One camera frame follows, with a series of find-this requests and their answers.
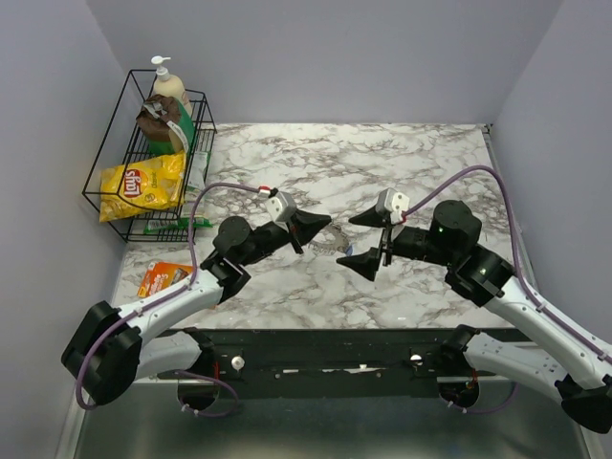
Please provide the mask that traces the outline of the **metal numbered key ring disc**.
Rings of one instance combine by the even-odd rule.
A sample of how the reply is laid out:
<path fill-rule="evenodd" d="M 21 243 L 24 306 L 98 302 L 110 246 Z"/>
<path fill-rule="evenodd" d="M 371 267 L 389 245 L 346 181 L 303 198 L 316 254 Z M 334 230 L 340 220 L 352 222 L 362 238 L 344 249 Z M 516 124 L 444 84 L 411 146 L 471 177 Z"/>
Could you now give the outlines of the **metal numbered key ring disc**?
<path fill-rule="evenodd" d="M 331 223 L 322 229 L 315 238 L 309 243 L 308 247 L 312 251 L 323 254 L 341 253 L 345 251 L 349 245 L 352 245 L 348 235 L 335 223 Z"/>

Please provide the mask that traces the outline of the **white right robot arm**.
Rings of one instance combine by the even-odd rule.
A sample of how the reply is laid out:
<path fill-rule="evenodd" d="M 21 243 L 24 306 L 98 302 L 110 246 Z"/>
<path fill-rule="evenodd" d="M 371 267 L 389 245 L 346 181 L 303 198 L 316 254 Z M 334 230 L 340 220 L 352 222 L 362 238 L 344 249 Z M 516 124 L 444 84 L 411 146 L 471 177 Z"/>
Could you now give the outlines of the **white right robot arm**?
<path fill-rule="evenodd" d="M 610 344 L 579 327 L 507 260 L 481 246 L 482 223 L 465 203 L 438 204 L 428 229 L 395 231 L 373 208 L 350 221 L 382 229 L 382 240 L 376 248 L 339 258 L 339 265 L 369 281 L 395 256 L 443 266 L 455 293 L 504 318 L 539 347 L 526 351 L 460 325 L 439 354 L 447 372 L 459 375 L 471 368 L 502 376 L 559 403 L 579 425 L 600 434 L 610 431 Z"/>

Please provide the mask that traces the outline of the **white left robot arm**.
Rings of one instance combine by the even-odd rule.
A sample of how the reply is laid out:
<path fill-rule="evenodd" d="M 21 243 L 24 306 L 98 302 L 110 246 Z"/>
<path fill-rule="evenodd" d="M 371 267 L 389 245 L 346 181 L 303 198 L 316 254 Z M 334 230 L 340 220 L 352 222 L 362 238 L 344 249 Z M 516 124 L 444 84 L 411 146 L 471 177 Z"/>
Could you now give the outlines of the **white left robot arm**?
<path fill-rule="evenodd" d="M 237 295 L 249 282 L 247 266 L 275 251 L 303 246 L 331 223 L 330 216 L 296 210 L 285 223 L 252 228 L 240 216 L 225 219 L 213 240 L 213 252 L 190 276 L 145 299 L 112 307 L 90 307 L 61 355 L 75 377 L 75 398 L 85 410 L 109 404 L 140 376 L 184 370 L 192 378 L 206 375 L 210 352 L 191 337 L 170 349 L 160 335 L 204 309 Z"/>

